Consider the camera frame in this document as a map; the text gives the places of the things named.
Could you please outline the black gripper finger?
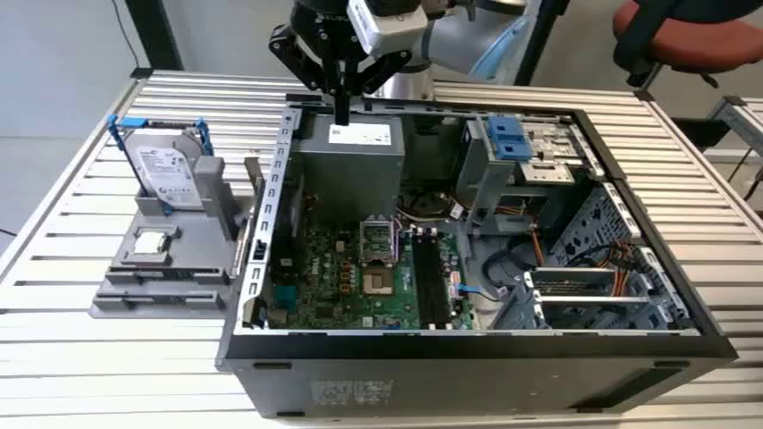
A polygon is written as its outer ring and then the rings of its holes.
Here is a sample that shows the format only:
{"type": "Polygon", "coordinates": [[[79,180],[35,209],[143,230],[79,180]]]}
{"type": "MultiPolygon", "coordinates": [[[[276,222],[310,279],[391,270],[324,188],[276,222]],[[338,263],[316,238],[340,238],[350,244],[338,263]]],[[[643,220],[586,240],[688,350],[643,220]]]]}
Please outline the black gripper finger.
{"type": "Polygon", "coordinates": [[[343,124],[343,85],[339,63],[334,59],[328,35],[319,31],[319,42],[323,44],[320,63],[314,61],[298,43],[298,33],[290,25],[279,25],[272,32],[268,48],[282,64],[311,90],[320,90],[334,98],[335,124],[343,124]]]}
{"type": "Polygon", "coordinates": [[[358,61],[346,61],[342,81],[342,125],[350,124],[351,98],[374,93],[403,69],[411,59],[411,51],[403,50],[383,55],[359,71],[358,61]]]}

